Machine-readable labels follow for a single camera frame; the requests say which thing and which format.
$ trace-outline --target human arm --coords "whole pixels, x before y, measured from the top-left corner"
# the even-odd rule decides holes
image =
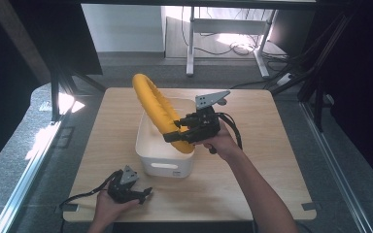
[[[236,145],[223,122],[214,137],[196,144],[213,146],[231,168],[256,223],[262,233],[297,232],[295,222],[283,200],[259,174],[249,158]]]
[[[87,233],[101,233],[107,226],[120,216],[122,212],[134,208],[139,200],[132,200],[123,204],[116,203],[107,190],[101,190],[96,199],[95,216]]]

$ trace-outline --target gray carpet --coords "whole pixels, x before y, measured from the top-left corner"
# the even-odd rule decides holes
[[[144,61],[143,64],[129,62],[132,65],[118,66],[108,63],[110,59],[108,61],[101,59],[101,62],[107,63],[107,65],[103,63],[104,76],[92,77],[107,87],[131,86],[131,78],[136,73],[150,76],[155,84],[162,88],[226,89],[238,83],[262,81],[256,67],[242,65],[242,61],[230,61],[229,65],[223,65],[224,61],[197,65],[194,77],[188,78],[185,74],[186,66],[180,63],[182,60],[175,62],[152,60],[153,62]],[[84,103],[85,107],[69,115],[62,125],[65,132],[73,132],[72,137],[66,144],[62,138],[55,141],[23,202],[11,232],[58,232],[59,230],[61,218],[59,214],[54,213],[54,208],[69,195],[103,96],[92,86],[79,79],[75,80],[83,91],[77,99]],[[265,83],[257,83],[245,88],[263,88],[264,85]],[[316,219],[299,222],[300,232],[358,232],[349,208],[299,108],[295,98],[298,88],[299,86],[296,86],[276,96],[275,101],[311,197],[319,206]],[[50,100],[49,96],[49,85],[42,86],[34,92],[32,105],[24,121],[0,154],[0,211],[26,166],[24,156],[30,147],[33,133],[37,128],[49,123],[48,112],[37,111],[42,102]],[[324,110],[323,113],[323,129],[353,190],[373,223],[373,171],[339,129],[328,110]],[[88,223],[67,222],[64,232],[85,232],[87,228]],[[143,232],[138,228],[132,230]]]

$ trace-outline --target human hand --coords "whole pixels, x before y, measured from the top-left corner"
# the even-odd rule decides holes
[[[220,119],[220,131],[212,138],[202,140],[194,143],[195,145],[203,145],[205,148],[210,149],[214,147],[217,150],[217,154],[224,160],[227,160],[228,156],[233,154],[236,150],[240,150],[238,145],[233,140],[231,134],[226,128],[223,120]]]
[[[132,200],[126,203],[116,203],[108,194],[107,190],[101,190],[98,193],[95,208],[95,217],[89,227],[88,233],[100,233],[105,228],[116,221],[121,213],[134,208],[139,204],[139,200]]]

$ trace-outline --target person's right hand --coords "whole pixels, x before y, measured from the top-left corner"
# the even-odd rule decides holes
[[[217,150],[217,154],[224,160],[227,160],[228,156],[233,154],[235,150],[241,150],[235,143],[225,123],[220,119],[220,131],[213,138],[202,140],[194,143],[195,145],[204,145],[205,148],[210,149],[214,147]]]

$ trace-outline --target white wall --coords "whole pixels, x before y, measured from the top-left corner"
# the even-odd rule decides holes
[[[160,6],[82,4],[96,51],[164,51]]]

